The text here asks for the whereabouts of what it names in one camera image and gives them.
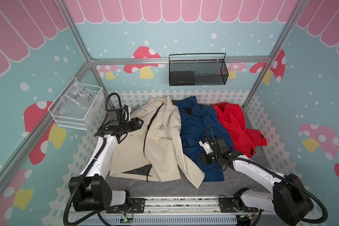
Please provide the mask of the cream beige jacket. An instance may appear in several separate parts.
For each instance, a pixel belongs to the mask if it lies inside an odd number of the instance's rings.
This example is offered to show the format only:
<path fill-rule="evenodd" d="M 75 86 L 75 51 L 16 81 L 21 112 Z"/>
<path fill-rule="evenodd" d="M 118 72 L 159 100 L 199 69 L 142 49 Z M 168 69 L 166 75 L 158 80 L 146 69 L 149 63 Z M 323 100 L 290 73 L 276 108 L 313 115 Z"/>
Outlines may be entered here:
<path fill-rule="evenodd" d="M 115 148 L 109 176 L 168 182 L 179 180 L 184 174 L 199 188 L 205 174 L 183 152 L 181 116 L 171 97 L 150 98 L 131 118 L 139 118 L 144 123 L 140 130 L 128 133 Z"/>

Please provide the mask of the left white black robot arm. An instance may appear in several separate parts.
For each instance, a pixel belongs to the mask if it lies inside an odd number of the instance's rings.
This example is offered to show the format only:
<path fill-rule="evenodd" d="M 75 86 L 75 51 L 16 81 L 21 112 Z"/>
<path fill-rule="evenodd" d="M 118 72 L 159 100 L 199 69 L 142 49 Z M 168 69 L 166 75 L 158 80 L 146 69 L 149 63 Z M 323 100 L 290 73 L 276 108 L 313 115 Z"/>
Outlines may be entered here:
<path fill-rule="evenodd" d="M 131 118 L 131 109 L 119 101 L 117 109 L 109 109 L 112 96 L 120 99 L 118 93 L 111 93 L 105 100 L 105 118 L 95 133 L 98 143 L 87 166 L 78 177 L 69 181 L 70 197 L 66 204 L 63 224 L 77 226 L 97 215 L 104 225 L 108 223 L 101 216 L 103 211 L 119 211 L 127 218 L 134 209 L 128 190 L 112 190 L 105 180 L 105 172 L 115 148 L 129 133 L 140 130 L 144 124 L 139 118 Z"/>

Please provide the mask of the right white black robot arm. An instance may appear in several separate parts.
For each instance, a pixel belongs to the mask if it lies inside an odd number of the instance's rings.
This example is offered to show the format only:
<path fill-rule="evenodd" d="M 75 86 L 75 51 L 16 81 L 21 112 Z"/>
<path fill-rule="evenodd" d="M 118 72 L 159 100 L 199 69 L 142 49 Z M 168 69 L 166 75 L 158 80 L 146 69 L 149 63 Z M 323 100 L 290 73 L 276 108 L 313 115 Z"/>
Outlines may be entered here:
<path fill-rule="evenodd" d="M 275 213 L 284 223 L 295 226 L 299 222 L 322 224 L 328 219 L 325 205 L 305 189 L 300 178 L 294 174 L 284 175 L 275 172 L 226 146 L 221 137 L 215 137 L 212 127 L 205 127 L 205 137 L 199 142 L 205 150 L 200 161 L 205 165 L 216 165 L 222 170 L 238 171 L 267 189 L 256 192 L 242 188 L 231 198 L 220 195 L 218 198 L 222 212 L 234 210 L 244 212 L 254 209 Z"/>

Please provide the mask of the red jacket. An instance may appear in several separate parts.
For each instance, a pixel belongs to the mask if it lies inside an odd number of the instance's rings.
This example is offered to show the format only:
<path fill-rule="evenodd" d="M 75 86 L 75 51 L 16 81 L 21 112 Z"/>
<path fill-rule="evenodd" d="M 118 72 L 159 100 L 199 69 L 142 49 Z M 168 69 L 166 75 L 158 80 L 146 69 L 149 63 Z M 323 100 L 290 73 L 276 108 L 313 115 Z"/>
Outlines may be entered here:
<path fill-rule="evenodd" d="M 235 150 L 251 158 L 256 153 L 256 147 L 267 146 L 267 139 L 258 130 L 246 128 L 245 116 L 239 105 L 222 102 L 212 108 L 230 134 Z"/>

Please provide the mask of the navy blue jacket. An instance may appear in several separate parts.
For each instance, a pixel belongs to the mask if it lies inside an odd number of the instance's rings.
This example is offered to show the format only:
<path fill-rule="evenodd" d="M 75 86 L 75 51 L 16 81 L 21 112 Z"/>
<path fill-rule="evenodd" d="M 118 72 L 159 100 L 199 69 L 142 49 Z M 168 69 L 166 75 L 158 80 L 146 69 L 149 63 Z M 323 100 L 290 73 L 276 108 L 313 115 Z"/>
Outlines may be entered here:
<path fill-rule="evenodd" d="M 209 105 L 201 105 L 195 96 L 175 103 L 181 116 L 180 137 L 184 154 L 189 157 L 205 174 L 203 182 L 224 181 L 222 166 L 213 163 L 204 165 L 200 158 L 205 150 L 199 142 L 203 138 L 221 137 L 229 150 L 234 149 L 228 131 L 219 122 L 216 110 Z"/>

